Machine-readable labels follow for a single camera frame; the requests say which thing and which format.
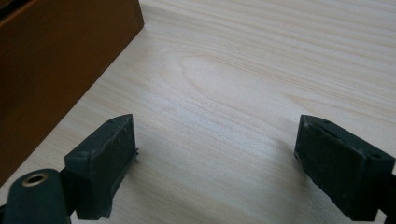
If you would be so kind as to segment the brown wooden box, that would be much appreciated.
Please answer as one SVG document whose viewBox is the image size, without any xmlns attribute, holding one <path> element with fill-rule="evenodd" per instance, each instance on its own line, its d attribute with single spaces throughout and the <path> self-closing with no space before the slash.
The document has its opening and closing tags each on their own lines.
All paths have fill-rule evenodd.
<svg viewBox="0 0 396 224">
<path fill-rule="evenodd" d="M 0 0 L 0 186 L 143 26 L 139 0 Z"/>
</svg>

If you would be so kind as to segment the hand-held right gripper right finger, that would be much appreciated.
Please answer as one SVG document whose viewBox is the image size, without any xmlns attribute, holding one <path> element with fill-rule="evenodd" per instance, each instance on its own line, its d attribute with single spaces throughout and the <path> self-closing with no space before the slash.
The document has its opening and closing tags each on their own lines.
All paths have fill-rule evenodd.
<svg viewBox="0 0 396 224">
<path fill-rule="evenodd" d="M 294 156 L 353 221 L 396 221 L 396 158 L 326 119 L 300 116 Z"/>
</svg>

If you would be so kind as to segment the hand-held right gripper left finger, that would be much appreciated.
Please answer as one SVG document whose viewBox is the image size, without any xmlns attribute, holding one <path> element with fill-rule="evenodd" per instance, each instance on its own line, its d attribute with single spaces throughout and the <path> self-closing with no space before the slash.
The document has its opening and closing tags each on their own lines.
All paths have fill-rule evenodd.
<svg viewBox="0 0 396 224">
<path fill-rule="evenodd" d="M 64 157 L 68 180 L 78 190 L 79 219 L 110 217 L 113 198 L 136 157 L 132 114 L 106 121 Z"/>
</svg>

